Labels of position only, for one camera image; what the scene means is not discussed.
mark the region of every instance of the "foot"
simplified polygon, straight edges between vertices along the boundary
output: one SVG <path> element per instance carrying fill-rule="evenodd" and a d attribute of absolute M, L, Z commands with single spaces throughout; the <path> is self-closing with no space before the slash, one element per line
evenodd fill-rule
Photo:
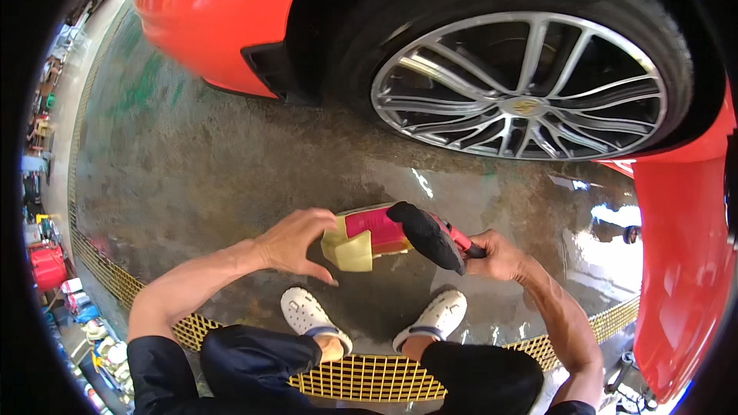
<path fill-rule="evenodd" d="M 282 314 L 298 335 L 336 337 L 343 345 L 344 356 L 351 354 L 354 344 L 343 330 L 327 317 L 326 312 L 307 290 L 292 287 L 282 294 Z"/>
<path fill-rule="evenodd" d="M 392 341 L 392 347 L 401 352 L 405 341 L 414 335 L 434 337 L 446 341 L 451 332 L 461 324 L 466 314 L 466 297 L 458 290 L 441 293 L 423 311 L 413 325 L 400 332 Z"/>

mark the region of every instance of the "red power tool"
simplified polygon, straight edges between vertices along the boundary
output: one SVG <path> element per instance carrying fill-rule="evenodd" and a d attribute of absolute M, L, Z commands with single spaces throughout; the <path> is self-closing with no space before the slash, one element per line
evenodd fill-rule
<path fill-rule="evenodd" d="M 398 202 L 387 209 L 387 216 L 402 224 L 405 237 L 418 252 L 460 276 L 466 272 L 462 252 L 471 258 L 487 256 L 482 247 L 474 244 L 451 223 L 413 204 Z"/>

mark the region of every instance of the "wheel arch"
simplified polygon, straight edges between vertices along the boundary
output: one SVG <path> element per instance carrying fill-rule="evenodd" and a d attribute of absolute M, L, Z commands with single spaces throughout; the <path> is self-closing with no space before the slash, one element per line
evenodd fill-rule
<path fill-rule="evenodd" d="M 360 0 L 292 0 L 285 43 L 300 88 L 314 102 L 322 96 L 326 56 L 331 38 Z M 678 23 L 695 65 L 695 95 L 687 117 L 672 134 L 651 149 L 674 146 L 705 133 L 720 111 L 725 94 L 723 63 L 703 13 L 695 0 L 658 0 Z"/>

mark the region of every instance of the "man's left hand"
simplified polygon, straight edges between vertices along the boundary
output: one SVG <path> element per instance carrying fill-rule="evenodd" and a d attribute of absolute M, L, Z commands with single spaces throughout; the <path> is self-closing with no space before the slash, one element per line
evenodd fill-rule
<path fill-rule="evenodd" d="M 325 230 L 336 230 L 336 216 L 325 208 L 297 210 L 254 239 L 261 267 L 313 276 L 337 286 L 331 273 L 306 258 L 308 246 Z"/>

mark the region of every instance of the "porsche logo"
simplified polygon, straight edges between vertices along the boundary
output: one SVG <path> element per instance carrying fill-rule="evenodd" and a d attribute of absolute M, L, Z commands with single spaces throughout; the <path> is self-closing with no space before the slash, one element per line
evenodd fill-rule
<path fill-rule="evenodd" d="M 538 107 L 538 101 L 522 99 L 512 104 L 512 110 L 520 115 L 529 115 Z"/>

